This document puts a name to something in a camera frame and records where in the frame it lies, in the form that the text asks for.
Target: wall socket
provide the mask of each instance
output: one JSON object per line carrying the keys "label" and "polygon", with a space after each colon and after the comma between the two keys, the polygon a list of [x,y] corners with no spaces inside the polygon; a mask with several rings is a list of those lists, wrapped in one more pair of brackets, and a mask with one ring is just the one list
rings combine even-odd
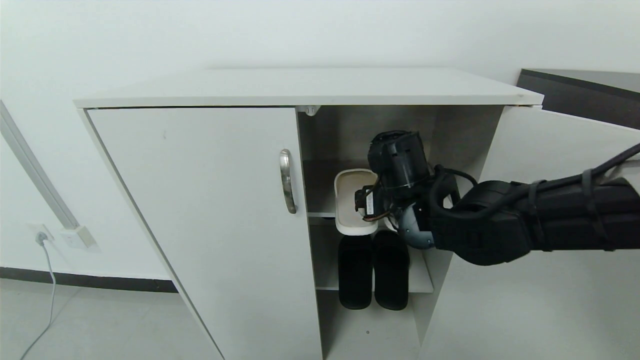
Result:
{"label": "wall socket", "polygon": [[27,227],[33,233],[32,240],[34,240],[34,241],[35,241],[36,236],[38,236],[38,233],[45,233],[47,235],[47,239],[49,241],[53,241],[54,240],[53,236],[51,235],[51,233],[49,232],[49,230],[47,229],[47,227],[44,224],[27,224]]}

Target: baseboard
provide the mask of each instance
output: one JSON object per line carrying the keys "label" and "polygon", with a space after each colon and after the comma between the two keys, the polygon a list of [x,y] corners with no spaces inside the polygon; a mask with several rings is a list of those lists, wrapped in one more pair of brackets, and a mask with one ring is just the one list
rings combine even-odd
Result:
{"label": "baseboard", "polygon": [[[177,293],[171,280],[131,279],[128,277],[102,277],[90,275],[63,274],[54,272],[59,285],[82,286],[85,288],[151,291],[158,293]],[[51,283],[49,272],[5,268],[0,266],[0,278],[33,282]]]}

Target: robotic arm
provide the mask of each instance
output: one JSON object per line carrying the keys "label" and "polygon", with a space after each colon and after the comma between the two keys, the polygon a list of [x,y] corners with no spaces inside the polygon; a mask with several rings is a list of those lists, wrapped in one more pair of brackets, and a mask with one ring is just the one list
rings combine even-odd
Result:
{"label": "robotic arm", "polygon": [[[371,142],[369,166],[378,180],[356,192],[355,202],[362,207],[372,196],[376,211],[364,220],[389,217],[409,246],[453,251],[476,265],[532,250],[640,249],[640,195],[625,179],[633,171],[625,162],[638,152],[640,144],[562,179],[478,184],[464,172],[432,168],[418,133],[389,131]],[[455,176],[474,185],[462,198]]]}

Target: shoe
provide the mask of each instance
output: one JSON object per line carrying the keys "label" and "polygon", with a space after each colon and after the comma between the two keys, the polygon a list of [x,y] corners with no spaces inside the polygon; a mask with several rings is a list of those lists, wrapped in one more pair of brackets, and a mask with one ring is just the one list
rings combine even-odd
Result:
{"label": "shoe", "polygon": [[380,231],[373,238],[376,301],[385,309],[402,310],[409,303],[409,251],[400,235]]}
{"label": "shoe", "polygon": [[373,251],[371,237],[345,236],[338,245],[338,295],[347,309],[371,304]]}

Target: white wall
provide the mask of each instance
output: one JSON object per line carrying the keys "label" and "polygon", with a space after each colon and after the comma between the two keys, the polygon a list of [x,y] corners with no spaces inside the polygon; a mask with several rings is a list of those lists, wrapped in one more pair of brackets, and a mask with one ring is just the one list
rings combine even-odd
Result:
{"label": "white wall", "polygon": [[[522,67],[640,72],[637,1],[3,1],[2,98],[100,254],[56,271],[168,276],[71,100],[202,67],[449,65],[514,83]],[[60,224],[5,145],[0,265],[44,269],[24,223]]]}

